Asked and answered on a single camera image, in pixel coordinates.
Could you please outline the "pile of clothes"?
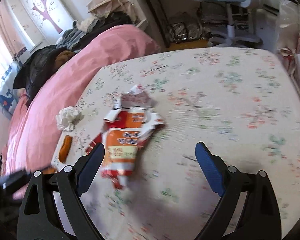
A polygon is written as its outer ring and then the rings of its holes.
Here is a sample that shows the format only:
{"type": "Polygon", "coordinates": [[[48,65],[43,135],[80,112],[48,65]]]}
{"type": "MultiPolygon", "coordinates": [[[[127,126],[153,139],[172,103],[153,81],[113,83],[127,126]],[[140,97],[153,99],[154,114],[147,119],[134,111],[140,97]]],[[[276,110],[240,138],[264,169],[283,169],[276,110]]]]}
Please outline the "pile of clothes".
{"type": "Polygon", "coordinates": [[[129,0],[92,0],[88,5],[89,17],[82,22],[75,21],[73,28],[64,32],[57,48],[77,52],[86,47],[104,31],[139,21],[137,12],[129,0]]]}

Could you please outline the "white desk with drawers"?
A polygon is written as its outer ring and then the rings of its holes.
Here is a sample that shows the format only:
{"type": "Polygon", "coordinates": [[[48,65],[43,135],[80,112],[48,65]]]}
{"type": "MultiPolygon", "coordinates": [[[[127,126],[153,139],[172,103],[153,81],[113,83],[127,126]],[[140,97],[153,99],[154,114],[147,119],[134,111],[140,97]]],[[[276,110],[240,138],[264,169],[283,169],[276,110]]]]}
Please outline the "white desk with drawers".
{"type": "MultiPolygon", "coordinates": [[[[184,44],[208,45],[212,29],[226,31],[224,2],[144,0],[167,48],[184,44]]],[[[300,5],[296,0],[262,0],[262,7],[247,10],[231,5],[236,30],[250,32],[262,42],[245,42],[246,48],[275,50],[294,47],[299,31],[300,5]]]]}

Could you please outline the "black puffer jacket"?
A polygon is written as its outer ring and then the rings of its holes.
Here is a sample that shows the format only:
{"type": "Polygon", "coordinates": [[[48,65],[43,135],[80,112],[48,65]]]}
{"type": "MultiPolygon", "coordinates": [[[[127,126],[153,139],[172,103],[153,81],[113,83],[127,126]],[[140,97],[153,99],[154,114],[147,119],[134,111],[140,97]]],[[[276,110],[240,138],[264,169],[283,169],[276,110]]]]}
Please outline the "black puffer jacket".
{"type": "Polygon", "coordinates": [[[25,88],[27,95],[26,106],[29,107],[39,90],[46,81],[56,72],[55,60],[66,51],[66,48],[47,46],[35,51],[22,65],[13,83],[13,89],[25,88]]]}

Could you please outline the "small orange peel strip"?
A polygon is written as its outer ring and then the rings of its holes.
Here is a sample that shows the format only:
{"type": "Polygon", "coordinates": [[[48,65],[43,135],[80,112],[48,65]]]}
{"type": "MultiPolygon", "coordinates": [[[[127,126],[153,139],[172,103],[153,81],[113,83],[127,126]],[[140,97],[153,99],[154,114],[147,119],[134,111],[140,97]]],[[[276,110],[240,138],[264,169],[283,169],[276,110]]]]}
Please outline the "small orange peel strip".
{"type": "Polygon", "coordinates": [[[59,150],[58,159],[61,163],[65,163],[67,156],[70,152],[71,144],[72,144],[72,136],[66,135],[64,137],[61,149],[59,150]]]}

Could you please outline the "floral bed sheet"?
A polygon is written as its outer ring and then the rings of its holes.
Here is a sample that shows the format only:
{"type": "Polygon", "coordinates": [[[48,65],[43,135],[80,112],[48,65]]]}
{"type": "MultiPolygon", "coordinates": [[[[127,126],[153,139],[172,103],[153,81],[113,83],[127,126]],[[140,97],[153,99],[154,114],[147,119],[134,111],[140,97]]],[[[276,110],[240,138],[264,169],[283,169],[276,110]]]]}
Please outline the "floral bed sheet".
{"type": "Polygon", "coordinates": [[[194,239],[219,197],[194,149],[202,141],[242,172],[267,172],[287,235],[300,218],[300,100],[285,68],[266,51],[202,48],[102,68],[76,108],[67,158],[74,164],[101,131],[113,102],[134,85],[156,101],[165,126],[139,155],[129,185],[97,174],[82,203],[105,239],[194,239]]]}

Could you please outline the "pink duvet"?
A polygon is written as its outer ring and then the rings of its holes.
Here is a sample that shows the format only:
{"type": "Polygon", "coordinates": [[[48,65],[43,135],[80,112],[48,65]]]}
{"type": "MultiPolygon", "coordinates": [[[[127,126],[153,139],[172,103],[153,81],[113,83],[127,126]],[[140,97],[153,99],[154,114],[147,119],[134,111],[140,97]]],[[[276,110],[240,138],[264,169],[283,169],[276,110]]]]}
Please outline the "pink duvet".
{"type": "Polygon", "coordinates": [[[102,67],[159,51],[157,42],[133,25],[118,25],[98,35],[46,81],[29,106],[26,95],[20,97],[2,148],[1,174],[49,166],[61,135],[58,112],[77,103],[102,67]]]}

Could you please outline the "blue grey desk chair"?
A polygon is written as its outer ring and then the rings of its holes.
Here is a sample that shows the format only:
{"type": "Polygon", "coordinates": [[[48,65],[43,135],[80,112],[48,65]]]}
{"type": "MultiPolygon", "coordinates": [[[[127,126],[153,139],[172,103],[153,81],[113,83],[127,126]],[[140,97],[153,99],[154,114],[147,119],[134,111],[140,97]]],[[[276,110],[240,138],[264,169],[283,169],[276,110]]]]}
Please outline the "blue grey desk chair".
{"type": "Polygon", "coordinates": [[[211,34],[213,37],[209,38],[208,45],[211,47],[239,47],[245,48],[245,42],[258,44],[262,40],[250,33],[241,30],[236,30],[235,23],[232,15],[232,4],[236,4],[247,10],[260,9],[262,7],[262,0],[194,0],[198,2],[209,1],[209,2],[224,2],[226,8],[226,15],[228,23],[226,31],[221,29],[212,29],[211,34]]]}

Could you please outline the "crumpled white tissue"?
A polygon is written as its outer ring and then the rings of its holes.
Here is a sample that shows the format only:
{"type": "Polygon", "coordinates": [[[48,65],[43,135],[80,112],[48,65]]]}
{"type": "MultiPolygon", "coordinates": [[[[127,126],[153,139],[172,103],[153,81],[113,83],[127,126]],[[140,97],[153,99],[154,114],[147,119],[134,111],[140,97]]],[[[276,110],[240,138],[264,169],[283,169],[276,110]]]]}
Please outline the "crumpled white tissue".
{"type": "Polygon", "coordinates": [[[81,116],[81,112],[75,107],[69,106],[61,109],[56,115],[57,128],[60,131],[71,132],[75,128],[75,122],[81,116]]]}

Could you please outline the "brown plush toy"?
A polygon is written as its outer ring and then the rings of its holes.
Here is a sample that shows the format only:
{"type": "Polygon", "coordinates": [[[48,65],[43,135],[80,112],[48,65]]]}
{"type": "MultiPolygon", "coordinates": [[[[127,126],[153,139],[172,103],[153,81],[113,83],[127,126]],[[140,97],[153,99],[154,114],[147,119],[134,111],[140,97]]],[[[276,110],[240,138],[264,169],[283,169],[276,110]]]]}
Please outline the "brown plush toy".
{"type": "Polygon", "coordinates": [[[65,50],[61,52],[55,59],[55,67],[60,68],[63,64],[68,62],[76,54],[73,51],[65,50]]]}

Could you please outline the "red orange paper flyer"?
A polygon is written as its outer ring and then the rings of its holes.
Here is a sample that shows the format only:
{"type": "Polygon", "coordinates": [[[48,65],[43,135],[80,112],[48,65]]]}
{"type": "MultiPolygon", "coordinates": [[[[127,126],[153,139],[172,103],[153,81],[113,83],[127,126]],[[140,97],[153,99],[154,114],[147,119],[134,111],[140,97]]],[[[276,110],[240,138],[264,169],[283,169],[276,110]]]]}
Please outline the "red orange paper flyer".
{"type": "Polygon", "coordinates": [[[165,126],[154,106],[155,100],[142,85],[133,86],[114,101],[113,108],[103,119],[101,132],[85,149],[89,154],[98,143],[104,145],[101,176],[110,179],[116,189],[127,186],[137,153],[156,129],[165,126]]]}

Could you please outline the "patterned window curtain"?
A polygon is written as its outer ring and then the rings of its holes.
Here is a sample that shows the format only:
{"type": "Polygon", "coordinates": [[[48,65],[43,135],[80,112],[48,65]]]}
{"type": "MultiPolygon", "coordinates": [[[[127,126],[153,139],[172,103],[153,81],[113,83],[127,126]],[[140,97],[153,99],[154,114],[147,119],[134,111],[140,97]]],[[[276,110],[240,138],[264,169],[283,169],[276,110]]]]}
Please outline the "patterned window curtain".
{"type": "Polygon", "coordinates": [[[0,2],[0,111],[12,118],[19,95],[13,88],[14,79],[21,68],[20,56],[27,52],[17,29],[17,23],[6,0],[0,2]]]}

